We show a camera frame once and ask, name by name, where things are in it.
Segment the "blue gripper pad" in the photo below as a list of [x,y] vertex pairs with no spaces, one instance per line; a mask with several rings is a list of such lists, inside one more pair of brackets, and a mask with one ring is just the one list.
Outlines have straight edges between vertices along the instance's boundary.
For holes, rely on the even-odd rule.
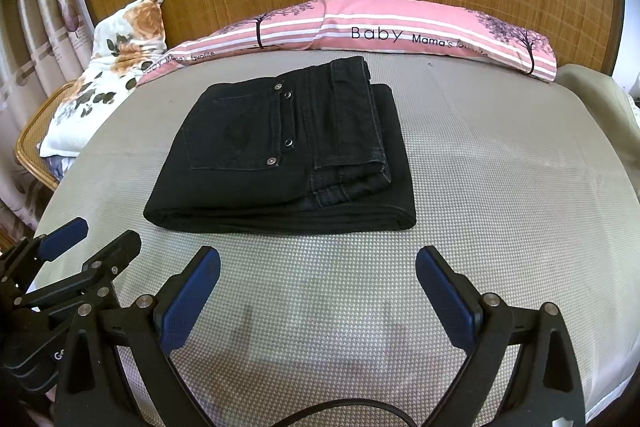
[[451,344],[471,354],[482,325],[478,291],[466,277],[453,272],[435,247],[420,249],[415,274]]
[[38,256],[43,261],[53,261],[73,245],[80,243],[88,232],[86,221],[82,217],[76,217],[44,237],[38,247]]
[[219,277],[218,252],[201,247],[181,273],[162,285],[156,294],[154,326],[164,354],[184,346]]

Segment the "curtain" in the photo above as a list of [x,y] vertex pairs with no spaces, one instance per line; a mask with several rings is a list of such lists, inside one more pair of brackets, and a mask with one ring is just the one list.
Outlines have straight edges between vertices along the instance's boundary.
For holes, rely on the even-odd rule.
[[0,230],[14,240],[33,234],[51,196],[14,146],[47,97],[88,64],[87,20],[84,0],[0,0]]

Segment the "pink pillow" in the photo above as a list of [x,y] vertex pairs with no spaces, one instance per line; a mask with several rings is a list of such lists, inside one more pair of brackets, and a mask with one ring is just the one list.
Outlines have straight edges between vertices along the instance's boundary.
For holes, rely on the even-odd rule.
[[556,77],[545,36],[486,13],[415,0],[313,0],[230,24],[167,51],[138,85],[179,68],[262,50],[355,50],[487,60]]

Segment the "orange flower print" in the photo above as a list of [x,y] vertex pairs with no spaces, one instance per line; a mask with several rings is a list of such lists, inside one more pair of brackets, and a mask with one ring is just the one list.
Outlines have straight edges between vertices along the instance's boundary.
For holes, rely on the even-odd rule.
[[138,39],[164,38],[162,12],[156,0],[140,1],[124,12],[123,18],[131,25]]
[[84,81],[85,81],[85,76],[83,73],[78,77],[74,86],[66,92],[64,98],[60,102],[61,105],[65,102],[70,102],[72,100],[75,100],[76,96],[80,93],[80,89],[82,88],[82,84],[84,84]]
[[140,49],[138,44],[121,42],[118,45],[118,56],[111,66],[111,71],[117,75],[125,74],[143,60],[142,49]]

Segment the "pillowcase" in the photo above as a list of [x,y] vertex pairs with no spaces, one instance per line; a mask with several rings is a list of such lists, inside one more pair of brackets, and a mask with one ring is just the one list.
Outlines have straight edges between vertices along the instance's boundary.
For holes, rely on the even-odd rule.
[[544,35],[483,12],[417,0],[312,0],[182,42],[153,63],[140,84],[206,60],[269,50],[449,55],[546,81],[556,76],[556,56]]
[[73,165],[75,158],[67,156],[47,156],[42,159],[44,165],[47,166],[47,170],[50,174],[58,180],[58,183],[62,181],[69,167]]
[[89,65],[56,110],[41,157],[78,156],[166,51],[162,1],[134,1],[95,27]]

